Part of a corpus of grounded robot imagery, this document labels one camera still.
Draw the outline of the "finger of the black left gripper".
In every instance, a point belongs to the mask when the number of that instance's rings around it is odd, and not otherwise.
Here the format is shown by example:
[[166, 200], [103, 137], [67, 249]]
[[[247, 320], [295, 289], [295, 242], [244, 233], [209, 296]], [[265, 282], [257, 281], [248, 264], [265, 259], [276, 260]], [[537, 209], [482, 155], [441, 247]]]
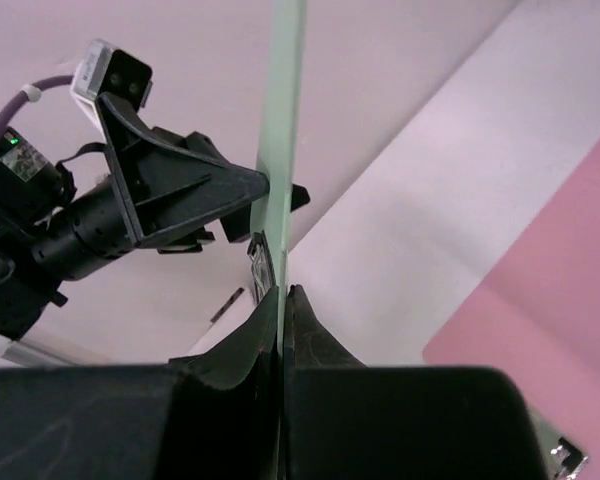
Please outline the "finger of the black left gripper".
[[[310, 194], [306, 187], [293, 184], [291, 189], [290, 211], [294, 212], [310, 203]], [[222, 229], [229, 243], [243, 243], [256, 231], [264, 228], [268, 213], [269, 199], [266, 198], [254, 207], [249, 204], [220, 219]]]

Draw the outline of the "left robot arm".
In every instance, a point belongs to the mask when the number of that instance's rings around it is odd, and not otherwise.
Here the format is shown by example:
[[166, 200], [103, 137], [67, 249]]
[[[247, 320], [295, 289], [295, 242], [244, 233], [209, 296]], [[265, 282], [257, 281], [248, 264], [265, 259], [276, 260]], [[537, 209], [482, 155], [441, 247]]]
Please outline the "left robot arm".
[[[129, 101], [98, 97], [110, 173], [76, 200], [68, 171], [18, 168], [0, 144], [0, 336], [21, 339], [60, 287], [137, 249], [198, 252], [221, 220], [247, 233], [267, 176], [230, 163], [200, 133], [146, 126]], [[278, 292], [210, 351], [158, 365], [0, 372], [0, 479], [268, 479], [277, 463]]]

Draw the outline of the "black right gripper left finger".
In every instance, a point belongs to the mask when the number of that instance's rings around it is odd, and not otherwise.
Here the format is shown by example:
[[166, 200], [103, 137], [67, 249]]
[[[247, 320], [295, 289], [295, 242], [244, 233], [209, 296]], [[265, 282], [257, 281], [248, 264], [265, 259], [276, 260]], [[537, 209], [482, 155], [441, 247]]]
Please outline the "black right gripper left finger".
[[278, 293], [207, 352], [0, 369], [0, 479], [269, 479]]

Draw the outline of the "green clipboard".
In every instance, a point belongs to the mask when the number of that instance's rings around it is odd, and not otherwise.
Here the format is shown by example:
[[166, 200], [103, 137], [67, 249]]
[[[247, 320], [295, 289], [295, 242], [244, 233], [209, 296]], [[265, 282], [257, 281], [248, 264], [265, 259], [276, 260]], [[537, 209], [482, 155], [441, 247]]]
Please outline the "green clipboard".
[[261, 301], [255, 310], [264, 321], [264, 343], [258, 358], [259, 449], [261, 479], [278, 477], [278, 444], [281, 409], [279, 363], [287, 295], [287, 256], [290, 201], [301, 91], [306, 25], [304, 1], [273, 4], [267, 85], [258, 143], [257, 170], [269, 180], [264, 228], [252, 234], [252, 275]]

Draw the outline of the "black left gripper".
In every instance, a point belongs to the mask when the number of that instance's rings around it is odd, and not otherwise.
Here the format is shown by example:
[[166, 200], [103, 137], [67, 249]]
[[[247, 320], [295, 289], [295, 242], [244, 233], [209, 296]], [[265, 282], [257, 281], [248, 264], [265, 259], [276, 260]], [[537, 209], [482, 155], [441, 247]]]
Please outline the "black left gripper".
[[112, 182], [82, 196], [65, 160], [51, 163], [15, 129], [0, 138], [0, 300], [60, 300], [62, 282], [133, 246], [165, 247], [269, 192], [265, 174], [160, 137], [120, 97], [104, 93], [95, 107]]

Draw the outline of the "pink clipboard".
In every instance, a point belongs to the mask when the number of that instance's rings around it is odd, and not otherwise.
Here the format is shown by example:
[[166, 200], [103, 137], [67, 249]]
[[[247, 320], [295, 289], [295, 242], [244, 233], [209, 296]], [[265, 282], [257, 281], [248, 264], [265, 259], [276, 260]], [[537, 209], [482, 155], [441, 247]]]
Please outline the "pink clipboard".
[[600, 139], [423, 355], [506, 372], [600, 466]]

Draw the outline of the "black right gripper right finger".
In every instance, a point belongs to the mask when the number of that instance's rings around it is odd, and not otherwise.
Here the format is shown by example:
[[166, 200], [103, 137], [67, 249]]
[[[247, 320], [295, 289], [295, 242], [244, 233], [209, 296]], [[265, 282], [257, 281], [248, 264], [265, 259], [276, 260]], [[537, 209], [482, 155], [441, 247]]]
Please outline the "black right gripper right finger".
[[526, 404], [486, 367], [369, 367], [286, 301], [285, 473], [290, 479], [544, 479]]

